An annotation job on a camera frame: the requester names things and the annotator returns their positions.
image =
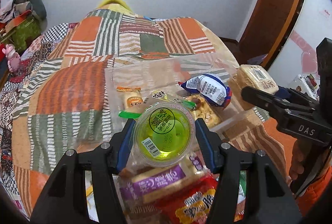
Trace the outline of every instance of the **pink stuffed toy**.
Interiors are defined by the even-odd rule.
[[[8,60],[8,69],[10,72],[16,75],[19,69],[21,57],[17,52],[15,52],[15,47],[13,45],[6,45],[6,49],[2,49],[2,52],[6,55]]]

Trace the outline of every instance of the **door frame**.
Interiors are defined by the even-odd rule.
[[[292,7],[290,9],[290,12],[287,16],[287,19],[286,19],[286,21],[285,21],[278,37],[276,38],[275,42],[273,43],[273,46],[271,47],[269,53],[267,54],[267,56],[265,57],[265,59],[261,63],[261,66],[264,67],[265,69],[268,69],[272,65],[273,61],[275,60],[275,58],[277,57],[277,55],[281,51],[281,48],[285,44],[285,42],[286,42],[288,36],[290,35],[291,31],[293,30],[294,24],[295,24],[295,22],[298,18],[298,15],[300,14],[303,1],[304,0],[294,0],[294,2],[292,4]],[[255,6],[255,8],[252,12],[252,15],[251,15],[250,20],[247,24],[247,27],[245,28],[245,30],[242,34],[242,37],[239,41],[239,45],[241,45],[241,42],[244,41],[244,39],[246,38],[248,32],[250,31],[250,26],[255,20],[255,16],[257,15],[257,13],[259,11],[261,3],[262,3],[262,0],[257,0],[256,6]]]

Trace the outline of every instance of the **cable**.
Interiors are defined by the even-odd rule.
[[[301,192],[298,194],[298,195],[296,195],[295,196],[295,200],[303,193],[303,191],[305,191],[306,189],[307,189],[307,187],[308,186],[310,186],[312,183],[314,183],[314,182],[316,182],[317,180],[318,180],[318,178],[317,178],[317,176],[318,175],[320,175],[320,173],[322,172],[322,170],[324,169],[324,167],[325,167],[325,165],[326,165],[326,163],[327,163],[327,161],[329,160],[329,158],[330,158],[330,155],[331,155],[331,146],[330,146],[330,148],[329,148],[329,154],[327,154],[327,156],[326,156],[326,159],[324,160],[324,162],[323,162],[323,165],[322,165],[322,167],[320,167],[320,169],[319,169],[319,171],[318,171],[318,173],[317,173],[317,175],[301,190]]]

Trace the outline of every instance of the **striped blanket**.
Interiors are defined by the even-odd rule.
[[[112,137],[104,68],[216,51],[238,67],[224,43],[192,18],[149,20],[107,5],[37,38],[0,93],[0,182],[21,212],[30,217],[67,149],[82,152]],[[286,176],[283,147],[262,119],[252,111],[224,135],[238,149],[265,149]]]

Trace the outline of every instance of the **plastic lid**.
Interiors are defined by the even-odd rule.
[[[170,166],[188,153],[194,138],[194,119],[185,107],[158,103],[147,109],[135,124],[134,157],[142,157],[148,166]]]

